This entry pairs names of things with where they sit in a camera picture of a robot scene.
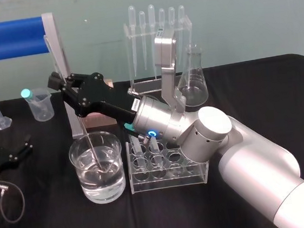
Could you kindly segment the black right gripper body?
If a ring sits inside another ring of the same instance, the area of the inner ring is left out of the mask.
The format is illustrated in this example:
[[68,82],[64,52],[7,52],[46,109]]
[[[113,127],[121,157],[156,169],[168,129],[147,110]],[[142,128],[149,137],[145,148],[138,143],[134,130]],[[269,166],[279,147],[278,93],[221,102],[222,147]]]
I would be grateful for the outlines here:
[[108,86],[103,75],[99,73],[74,74],[72,79],[73,85],[78,88],[78,116],[84,118],[90,113],[97,112],[120,122],[134,121],[137,114],[133,109],[133,103],[138,99],[136,95],[129,94],[122,88]]

